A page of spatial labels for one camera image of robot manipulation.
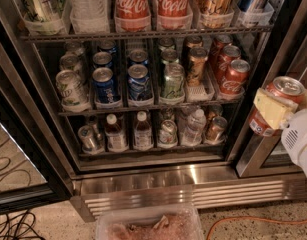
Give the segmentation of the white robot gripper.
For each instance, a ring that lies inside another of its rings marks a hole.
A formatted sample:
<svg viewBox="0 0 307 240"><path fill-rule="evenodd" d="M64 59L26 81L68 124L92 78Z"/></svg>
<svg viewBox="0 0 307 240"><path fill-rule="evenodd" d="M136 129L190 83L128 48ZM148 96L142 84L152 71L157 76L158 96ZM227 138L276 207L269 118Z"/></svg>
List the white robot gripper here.
<svg viewBox="0 0 307 240"><path fill-rule="evenodd" d="M303 110L299 112L294 101L274 96L262 88L257 90L253 103L272 129L284 129L281 142L292 162L307 166L307 89L301 103Z"/></svg>

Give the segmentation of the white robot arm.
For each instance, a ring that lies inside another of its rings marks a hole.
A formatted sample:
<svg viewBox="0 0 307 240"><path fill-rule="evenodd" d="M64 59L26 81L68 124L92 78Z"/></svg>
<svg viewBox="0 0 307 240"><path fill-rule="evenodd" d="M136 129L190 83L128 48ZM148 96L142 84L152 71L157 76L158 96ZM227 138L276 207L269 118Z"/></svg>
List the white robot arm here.
<svg viewBox="0 0 307 240"><path fill-rule="evenodd" d="M307 108L297 111L297 103L263 88L257 90L253 104L273 130L282 131L282 145L307 178Z"/></svg>

